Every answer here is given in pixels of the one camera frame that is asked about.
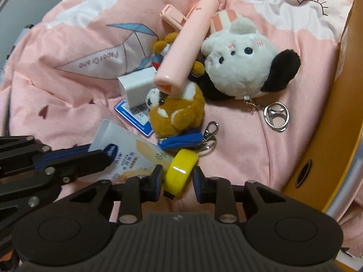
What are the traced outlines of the white hand cream tube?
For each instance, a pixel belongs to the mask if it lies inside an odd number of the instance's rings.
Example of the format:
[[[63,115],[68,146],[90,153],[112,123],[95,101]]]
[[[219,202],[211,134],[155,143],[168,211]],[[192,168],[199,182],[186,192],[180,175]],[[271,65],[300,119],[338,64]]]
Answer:
[[[83,177],[87,182],[108,179],[120,184],[130,177],[149,176],[156,165],[166,171],[173,160],[160,147],[107,119],[102,121],[89,150],[103,150],[113,162],[103,171]]]

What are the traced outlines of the yellow tape measure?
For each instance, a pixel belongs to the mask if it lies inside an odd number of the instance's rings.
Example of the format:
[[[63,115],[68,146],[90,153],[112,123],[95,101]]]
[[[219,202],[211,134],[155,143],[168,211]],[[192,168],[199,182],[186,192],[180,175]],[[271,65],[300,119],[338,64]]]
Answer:
[[[199,155],[188,149],[181,149],[174,157],[164,178],[164,195],[171,199],[179,197],[197,164]]]

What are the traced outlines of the white charger plug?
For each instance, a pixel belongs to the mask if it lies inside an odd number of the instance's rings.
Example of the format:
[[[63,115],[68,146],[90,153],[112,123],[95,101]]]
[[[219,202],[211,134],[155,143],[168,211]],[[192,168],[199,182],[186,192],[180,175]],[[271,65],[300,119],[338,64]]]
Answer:
[[[155,87],[155,67],[133,71],[132,73],[118,77],[118,83],[123,100],[127,101],[129,108],[143,105],[148,92]]]

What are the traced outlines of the pink handheld fan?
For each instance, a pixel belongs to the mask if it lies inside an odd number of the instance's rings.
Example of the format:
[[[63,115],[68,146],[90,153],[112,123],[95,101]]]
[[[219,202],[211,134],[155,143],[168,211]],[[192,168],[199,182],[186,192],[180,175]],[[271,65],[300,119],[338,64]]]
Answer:
[[[182,92],[220,5],[220,0],[199,0],[187,15],[171,4],[162,9],[162,19],[178,31],[154,77],[155,86],[163,93],[177,95]]]

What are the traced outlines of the blue white card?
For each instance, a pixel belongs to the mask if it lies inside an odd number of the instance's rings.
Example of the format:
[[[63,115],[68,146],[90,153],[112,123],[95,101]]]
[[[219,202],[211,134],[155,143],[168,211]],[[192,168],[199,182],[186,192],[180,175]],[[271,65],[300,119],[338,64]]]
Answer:
[[[114,110],[144,137],[149,138],[154,133],[146,104],[130,108],[127,100],[121,100],[115,105]]]

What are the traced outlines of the pink cloud-print duvet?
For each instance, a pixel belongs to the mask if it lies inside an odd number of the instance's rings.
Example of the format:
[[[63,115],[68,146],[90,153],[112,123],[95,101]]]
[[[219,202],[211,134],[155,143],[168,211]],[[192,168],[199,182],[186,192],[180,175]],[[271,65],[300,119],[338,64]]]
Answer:
[[[170,27],[160,11],[187,13],[199,0],[62,0],[15,46],[1,84],[1,134],[26,135],[53,149],[90,143],[104,119],[126,126],[114,111],[117,78],[150,61],[155,39]],[[216,148],[199,164],[232,183],[285,186],[306,149],[335,75],[338,49],[354,0],[221,0],[253,21],[302,65],[287,89],[266,95],[289,109],[287,130],[270,129],[243,101],[210,102],[205,120],[219,123]]]

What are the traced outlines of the silver carabiner keyring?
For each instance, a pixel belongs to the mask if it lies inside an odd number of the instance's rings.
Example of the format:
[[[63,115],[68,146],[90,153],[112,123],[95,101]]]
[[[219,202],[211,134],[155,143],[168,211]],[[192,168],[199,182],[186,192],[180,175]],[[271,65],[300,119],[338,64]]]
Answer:
[[[265,123],[278,133],[285,132],[290,122],[290,113],[282,102],[275,101],[264,106],[257,103],[249,96],[244,97],[244,102],[253,107],[255,111],[262,111]]]

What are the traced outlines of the orange cardboard box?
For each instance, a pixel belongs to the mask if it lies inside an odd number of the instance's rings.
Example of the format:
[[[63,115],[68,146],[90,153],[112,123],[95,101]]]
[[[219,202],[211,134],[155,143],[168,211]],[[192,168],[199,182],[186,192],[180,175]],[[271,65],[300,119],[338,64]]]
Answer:
[[[338,75],[316,132],[283,193],[340,220],[362,185],[362,0],[355,0]]]

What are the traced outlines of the white black plush cat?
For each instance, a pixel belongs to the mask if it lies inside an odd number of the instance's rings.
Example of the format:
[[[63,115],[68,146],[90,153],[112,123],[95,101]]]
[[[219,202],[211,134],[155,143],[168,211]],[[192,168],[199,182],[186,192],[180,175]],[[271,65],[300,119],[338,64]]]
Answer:
[[[211,101],[258,98],[285,90],[301,66],[298,53],[280,51],[251,19],[217,12],[201,46],[205,73],[190,79]]]

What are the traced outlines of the brown plush keychain toy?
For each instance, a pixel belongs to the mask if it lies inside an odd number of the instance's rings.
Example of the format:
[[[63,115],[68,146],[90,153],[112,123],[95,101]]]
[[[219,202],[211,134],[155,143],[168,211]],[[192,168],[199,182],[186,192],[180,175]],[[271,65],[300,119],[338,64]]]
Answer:
[[[219,124],[211,121],[202,130],[206,101],[196,83],[187,81],[178,95],[167,95],[154,87],[147,93],[145,104],[162,150],[203,152],[216,147]]]

